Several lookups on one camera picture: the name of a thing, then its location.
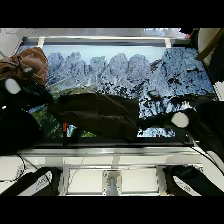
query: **metal bracket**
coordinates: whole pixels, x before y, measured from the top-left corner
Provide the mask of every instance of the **metal bracket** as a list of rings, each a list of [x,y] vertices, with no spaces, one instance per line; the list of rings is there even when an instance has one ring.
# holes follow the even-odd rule
[[[113,193],[110,194],[110,192],[112,191],[116,192],[118,195],[121,195],[122,193],[122,177],[121,177],[120,170],[104,170],[103,171],[102,194],[104,196],[114,195]]]

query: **brown cloth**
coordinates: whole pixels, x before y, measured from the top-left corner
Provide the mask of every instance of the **brown cloth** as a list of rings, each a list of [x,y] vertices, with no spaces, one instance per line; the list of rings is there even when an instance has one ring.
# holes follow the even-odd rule
[[[24,68],[33,68],[32,77],[24,76]],[[48,71],[48,61],[39,47],[28,48],[18,55],[6,57],[0,60],[0,79],[13,78],[31,79],[38,84],[45,86]]]
[[[84,93],[61,96],[48,107],[59,121],[94,134],[134,140],[138,133],[139,104],[136,99]]]

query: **cable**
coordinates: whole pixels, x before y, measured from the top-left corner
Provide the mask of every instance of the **cable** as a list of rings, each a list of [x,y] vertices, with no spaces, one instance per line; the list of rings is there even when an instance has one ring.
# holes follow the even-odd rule
[[[67,186],[67,189],[64,188],[64,191],[62,192],[61,195],[63,195],[63,194],[68,190],[69,186],[70,186],[71,183],[72,183],[72,180],[73,180],[75,174],[80,170],[80,167],[81,167],[81,165],[82,165],[82,163],[83,163],[83,160],[84,160],[84,157],[82,158],[82,162],[80,163],[79,168],[75,171],[75,173],[73,173],[72,178],[71,178],[71,180],[70,180],[70,183],[69,183],[68,186]]]
[[[185,143],[183,143],[183,142],[180,142],[180,143],[182,143],[184,146],[186,146],[186,147],[190,147],[191,149],[193,149],[194,151],[196,151],[197,153],[199,153],[200,155],[202,155],[202,156],[204,156],[206,159],[208,159],[221,173],[222,173],[222,175],[224,176],[224,172],[218,167],[218,165],[215,163],[215,162],[213,162],[207,155],[209,155],[209,154],[207,154],[206,152],[206,154],[207,155],[205,155],[204,153],[201,153],[200,151],[198,151],[197,149],[194,149],[193,147],[191,147],[191,146],[188,146],[188,145],[186,145]]]
[[[27,163],[29,163],[31,166],[33,166],[36,170],[38,170],[38,167],[37,166],[35,166],[33,163],[31,163],[28,159],[26,159],[26,158],[24,158],[24,157],[22,157],[21,156],[21,158],[23,158]],[[49,178],[48,178],[48,176],[46,175],[46,174],[44,174],[45,175],[45,177],[47,178],[47,181],[48,181],[48,183],[49,183],[49,186],[51,187],[51,191],[50,191],[50,196],[51,196],[51,194],[52,194],[52,191],[53,191],[53,186],[52,186],[52,183],[50,182],[50,180],[49,180]]]
[[[25,173],[25,171],[26,171],[26,164],[25,164],[25,162],[24,162],[24,159],[20,156],[20,155],[17,155],[21,160],[22,160],[22,162],[23,162],[23,170],[22,170],[22,172],[21,172],[21,174],[18,176],[18,177],[16,177],[14,180],[0,180],[0,182],[14,182],[14,181],[17,181],[20,177],[22,177],[22,175]]]

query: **displayed landscape image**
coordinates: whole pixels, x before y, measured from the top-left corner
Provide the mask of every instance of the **displayed landscape image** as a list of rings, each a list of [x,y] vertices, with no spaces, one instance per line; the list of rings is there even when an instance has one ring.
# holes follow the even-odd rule
[[[97,92],[138,98],[142,118],[189,107],[200,97],[216,99],[213,86],[193,48],[152,46],[44,46],[49,71],[47,89],[54,98]],[[171,102],[173,97],[182,99]],[[48,137],[62,136],[60,123],[41,106],[30,111]],[[70,125],[68,135],[75,129]],[[83,132],[82,137],[94,137]],[[138,137],[173,137],[171,129],[139,130]]]

